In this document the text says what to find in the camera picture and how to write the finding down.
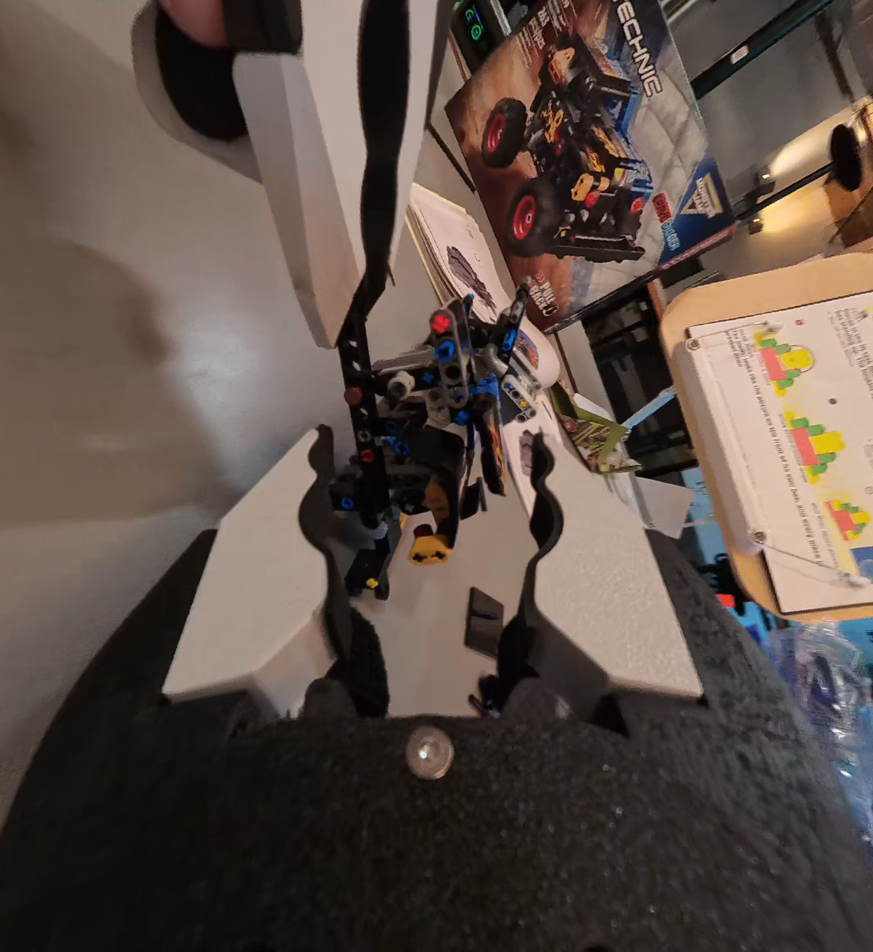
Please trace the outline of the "lego set box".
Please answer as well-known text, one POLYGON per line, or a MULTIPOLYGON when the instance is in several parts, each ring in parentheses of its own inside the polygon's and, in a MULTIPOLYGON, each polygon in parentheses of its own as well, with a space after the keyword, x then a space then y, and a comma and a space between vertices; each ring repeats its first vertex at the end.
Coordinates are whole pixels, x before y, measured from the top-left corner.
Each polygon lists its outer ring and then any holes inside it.
POLYGON ((544 333, 736 230, 660 2, 539 2, 445 113, 544 333))

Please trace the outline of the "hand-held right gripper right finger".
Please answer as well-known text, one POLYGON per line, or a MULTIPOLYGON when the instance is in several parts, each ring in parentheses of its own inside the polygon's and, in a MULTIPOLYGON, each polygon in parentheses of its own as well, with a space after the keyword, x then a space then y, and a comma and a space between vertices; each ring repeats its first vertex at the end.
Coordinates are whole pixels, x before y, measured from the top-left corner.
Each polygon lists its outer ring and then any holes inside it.
POLYGON ((562 444, 538 433, 535 493, 516 612, 505 627, 503 684, 534 674, 568 708, 614 694, 693 704, 704 688, 640 520, 562 444))

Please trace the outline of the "black flat lego panel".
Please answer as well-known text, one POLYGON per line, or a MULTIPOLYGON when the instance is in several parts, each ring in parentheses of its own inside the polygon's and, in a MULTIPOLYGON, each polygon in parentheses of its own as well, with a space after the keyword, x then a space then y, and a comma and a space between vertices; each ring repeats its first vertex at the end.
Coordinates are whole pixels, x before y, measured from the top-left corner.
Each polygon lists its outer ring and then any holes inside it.
POLYGON ((505 627, 504 604, 476 587, 469 590, 464 645, 490 659, 499 654, 505 627))

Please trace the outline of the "blue flame-print lego body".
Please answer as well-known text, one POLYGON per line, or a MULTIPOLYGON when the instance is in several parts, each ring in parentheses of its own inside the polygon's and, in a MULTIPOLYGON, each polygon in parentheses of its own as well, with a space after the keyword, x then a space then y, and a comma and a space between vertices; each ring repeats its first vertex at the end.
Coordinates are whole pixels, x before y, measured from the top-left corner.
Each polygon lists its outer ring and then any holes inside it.
POLYGON ((486 509, 487 493, 506 495, 503 399, 527 421, 539 389, 514 363, 531 286, 524 279, 492 323, 472 314, 472 294, 450 299, 430 315, 424 344, 390 361, 372 363, 366 319, 348 316, 336 349, 356 451, 329 492, 335 510, 358 514, 372 539, 345 575, 350 596, 389 598, 407 518, 432 518, 414 530, 409 560, 445 565, 460 523, 486 509))

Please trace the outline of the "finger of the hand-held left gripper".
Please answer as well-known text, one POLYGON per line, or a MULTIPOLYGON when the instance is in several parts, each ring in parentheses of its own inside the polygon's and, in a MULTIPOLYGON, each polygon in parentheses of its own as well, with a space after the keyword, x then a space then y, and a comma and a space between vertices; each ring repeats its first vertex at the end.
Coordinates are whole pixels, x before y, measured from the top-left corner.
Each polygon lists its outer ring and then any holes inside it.
POLYGON ((374 308, 394 246, 394 3, 233 2, 233 81, 312 338, 374 308))
POLYGON ((383 287, 408 202, 433 75, 445 49, 448 2, 377 2, 376 279, 383 287))

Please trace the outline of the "wooden board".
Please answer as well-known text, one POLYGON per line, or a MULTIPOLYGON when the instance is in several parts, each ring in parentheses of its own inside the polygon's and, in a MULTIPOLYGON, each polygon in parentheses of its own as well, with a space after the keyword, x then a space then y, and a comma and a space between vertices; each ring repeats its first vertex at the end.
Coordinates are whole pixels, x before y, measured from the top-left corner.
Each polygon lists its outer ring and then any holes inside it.
POLYGON ((669 303, 660 320, 668 369, 733 573, 751 601, 789 622, 864 621, 873 618, 873 603, 792 613, 779 608, 767 565, 741 531, 740 493, 716 447, 713 415, 702 407, 699 385, 689 379, 689 329, 872 292, 873 253, 850 252, 693 288, 669 303))

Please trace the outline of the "instruction booklet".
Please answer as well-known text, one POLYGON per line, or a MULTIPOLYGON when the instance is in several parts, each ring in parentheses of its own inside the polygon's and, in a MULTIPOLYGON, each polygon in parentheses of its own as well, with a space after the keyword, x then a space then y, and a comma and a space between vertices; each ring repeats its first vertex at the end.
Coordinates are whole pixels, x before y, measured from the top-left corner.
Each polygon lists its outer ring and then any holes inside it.
MULTIPOLYGON (((514 295, 504 290, 476 220, 461 206, 414 184, 407 224, 440 300, 470 295, 472 319, 496 324, 514 295)), ((499 382, 498 431, 514 491, 530 514, 535 503, 530 482, 533 441, 542 431, 558 435, 548 389, 558 381, 561 364, 554 344, 527 315, 511 351, 507 374, 499 382)))

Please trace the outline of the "clear plastic bag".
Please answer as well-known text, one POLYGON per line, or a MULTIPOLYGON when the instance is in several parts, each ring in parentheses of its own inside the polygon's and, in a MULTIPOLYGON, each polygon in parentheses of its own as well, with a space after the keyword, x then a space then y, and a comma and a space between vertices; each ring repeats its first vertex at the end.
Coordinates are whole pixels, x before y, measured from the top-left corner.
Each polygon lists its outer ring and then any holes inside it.
POLYGON ((873 666, 834 622, 775 627, 762 644, 818 732, 873 858, 873 666))

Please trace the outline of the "white instruction card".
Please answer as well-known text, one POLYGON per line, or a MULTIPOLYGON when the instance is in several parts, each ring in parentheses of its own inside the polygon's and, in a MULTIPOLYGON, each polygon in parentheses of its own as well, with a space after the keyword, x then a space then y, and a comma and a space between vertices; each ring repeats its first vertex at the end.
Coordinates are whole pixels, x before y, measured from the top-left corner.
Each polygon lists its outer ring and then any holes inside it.
POLYGON ((873 291, 692 326, 684 368, 777 607, 873 604, 873 291))

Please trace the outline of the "person's left hand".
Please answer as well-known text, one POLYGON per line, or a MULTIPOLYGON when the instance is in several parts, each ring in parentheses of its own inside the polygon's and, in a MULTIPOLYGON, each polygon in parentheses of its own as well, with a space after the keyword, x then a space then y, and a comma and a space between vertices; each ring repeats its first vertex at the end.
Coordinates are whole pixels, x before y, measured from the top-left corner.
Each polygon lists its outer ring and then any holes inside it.
POLYGON ((158 5, 190 40, 212 50, 228 47, 223 1, 159 1, 158 5))

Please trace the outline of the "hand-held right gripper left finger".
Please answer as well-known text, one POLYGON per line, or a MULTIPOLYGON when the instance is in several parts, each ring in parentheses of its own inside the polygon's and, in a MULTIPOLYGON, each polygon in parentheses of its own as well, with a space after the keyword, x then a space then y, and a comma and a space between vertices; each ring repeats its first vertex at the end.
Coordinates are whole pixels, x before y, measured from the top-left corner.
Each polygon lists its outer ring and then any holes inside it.
POLYGON ((330 546, 334 433, 306 432, 222 519, 162 692, 172 703, 245 691, 301 706, 351 650, 330 546))

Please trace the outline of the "black device green display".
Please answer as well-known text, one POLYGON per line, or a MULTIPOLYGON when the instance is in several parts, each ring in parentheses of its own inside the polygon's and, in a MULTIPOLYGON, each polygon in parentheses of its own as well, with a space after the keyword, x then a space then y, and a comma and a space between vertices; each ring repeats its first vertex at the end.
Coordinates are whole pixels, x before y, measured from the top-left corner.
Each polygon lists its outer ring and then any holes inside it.
POLYGON ((454 2, 451 36, 468 74, 492 55, 512 32, 503 2, 454 2))

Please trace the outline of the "white stand base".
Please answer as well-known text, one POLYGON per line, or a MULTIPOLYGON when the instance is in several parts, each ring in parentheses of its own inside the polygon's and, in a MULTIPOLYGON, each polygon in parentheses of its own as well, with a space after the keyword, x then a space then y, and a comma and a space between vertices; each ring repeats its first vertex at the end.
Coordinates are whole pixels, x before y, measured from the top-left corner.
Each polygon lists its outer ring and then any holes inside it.
POLYGON ((609 490, 641 522, 673 540, 681 538, 689 523, 694 493, 682 484, 673 484, 634 475, 632 472, 606 476, 609 490))

